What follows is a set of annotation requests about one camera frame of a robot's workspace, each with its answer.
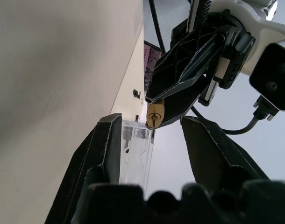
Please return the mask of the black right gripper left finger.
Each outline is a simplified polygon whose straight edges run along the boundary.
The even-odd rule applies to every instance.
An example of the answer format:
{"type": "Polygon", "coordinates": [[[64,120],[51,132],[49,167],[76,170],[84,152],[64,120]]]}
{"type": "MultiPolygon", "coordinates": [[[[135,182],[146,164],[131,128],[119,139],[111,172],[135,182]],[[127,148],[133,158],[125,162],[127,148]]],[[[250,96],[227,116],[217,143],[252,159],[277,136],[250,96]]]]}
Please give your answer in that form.
{"type": "Polygon", "coordinates": [[[74,152],[45,224],[70,224],[88,185],[118,183],[122,114],[101,118],[74,152]]]}

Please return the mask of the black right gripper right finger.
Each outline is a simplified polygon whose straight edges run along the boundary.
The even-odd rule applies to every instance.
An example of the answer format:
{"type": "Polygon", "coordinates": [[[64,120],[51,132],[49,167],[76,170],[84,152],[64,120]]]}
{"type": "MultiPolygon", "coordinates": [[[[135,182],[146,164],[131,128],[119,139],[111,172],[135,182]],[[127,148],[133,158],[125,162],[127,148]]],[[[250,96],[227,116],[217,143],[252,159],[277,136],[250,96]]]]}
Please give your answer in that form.
{"type": "Polygon", "coordinates": [[[237,193],[245,181],[268,179],[247,151],[216,123],[183,116],[180,124],[195,181],[210,193],[219,190],[237,193]]]}

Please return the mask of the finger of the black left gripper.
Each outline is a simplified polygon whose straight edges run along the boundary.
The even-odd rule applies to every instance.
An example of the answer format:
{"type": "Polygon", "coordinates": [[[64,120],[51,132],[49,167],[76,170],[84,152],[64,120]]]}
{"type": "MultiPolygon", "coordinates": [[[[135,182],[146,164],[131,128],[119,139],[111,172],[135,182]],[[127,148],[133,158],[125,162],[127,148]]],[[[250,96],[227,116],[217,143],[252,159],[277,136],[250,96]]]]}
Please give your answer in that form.
{"type": "Polygon", "coordinates": [[[146,93],[154,103],[193,86],[220,55],[227,35],[215,31],[205,35],[193,31],[164,54],[156,63],[146,93]]]}
{"type": "Polygon", "coordinates": [[[160,127],[170,125],[185,116],[208,86],[209,81],[201,76],[191,87],[166,97],[164,118],[160,127]]]}

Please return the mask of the brass padlock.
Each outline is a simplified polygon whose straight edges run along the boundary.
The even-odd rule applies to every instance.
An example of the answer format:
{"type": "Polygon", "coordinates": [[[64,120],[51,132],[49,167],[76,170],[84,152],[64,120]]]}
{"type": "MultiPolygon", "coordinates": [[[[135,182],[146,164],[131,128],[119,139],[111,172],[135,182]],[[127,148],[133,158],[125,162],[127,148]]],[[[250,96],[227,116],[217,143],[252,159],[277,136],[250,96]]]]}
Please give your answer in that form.
{"type": "Polygon", "coordinates": [[[164,109],[164,100],[161,99],[153,104],[148,105],[147,114],[146,114],[146,125],[149,128],[159,128],[164,119],[165,109],[164,109]]]}

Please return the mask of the dark metal key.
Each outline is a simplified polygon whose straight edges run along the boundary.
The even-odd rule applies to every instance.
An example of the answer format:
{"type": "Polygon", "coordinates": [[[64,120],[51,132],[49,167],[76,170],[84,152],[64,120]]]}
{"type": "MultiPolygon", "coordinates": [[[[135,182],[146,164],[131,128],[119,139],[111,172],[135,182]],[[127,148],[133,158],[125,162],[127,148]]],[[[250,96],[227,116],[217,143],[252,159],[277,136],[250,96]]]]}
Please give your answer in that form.
{"type": "Polygon", "coordinates": [[[154,143],[154,138],[155,138],[155,125],[156,125],[156,119],[157,116],[156,114],[152,115],[152,131],[151,131],[151,143],[154,143]]]}

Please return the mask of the purple patterned board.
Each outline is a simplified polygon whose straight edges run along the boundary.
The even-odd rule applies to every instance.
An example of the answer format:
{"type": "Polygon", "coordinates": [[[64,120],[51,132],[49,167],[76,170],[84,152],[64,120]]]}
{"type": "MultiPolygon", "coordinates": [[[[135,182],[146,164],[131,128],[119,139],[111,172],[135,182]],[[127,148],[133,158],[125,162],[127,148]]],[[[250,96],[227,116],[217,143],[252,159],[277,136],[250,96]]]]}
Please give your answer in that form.
{"type": "Polygon", "coordinates": [[[144,41],[144,91],[147,91],[152,72],[161,56],[162,52],[159,47],[144,41]]]}

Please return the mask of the clear acrylic box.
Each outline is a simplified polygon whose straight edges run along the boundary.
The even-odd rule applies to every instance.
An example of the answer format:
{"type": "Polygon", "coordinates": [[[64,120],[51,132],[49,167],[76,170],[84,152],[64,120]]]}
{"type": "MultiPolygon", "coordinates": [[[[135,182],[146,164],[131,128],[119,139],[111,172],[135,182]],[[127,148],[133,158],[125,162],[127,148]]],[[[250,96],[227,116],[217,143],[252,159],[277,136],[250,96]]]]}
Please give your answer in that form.
{"type": "Polygon", "coordinates": [[[148,186],[154,139],[144,123],[122,121],[120,184],[148,186]]]}

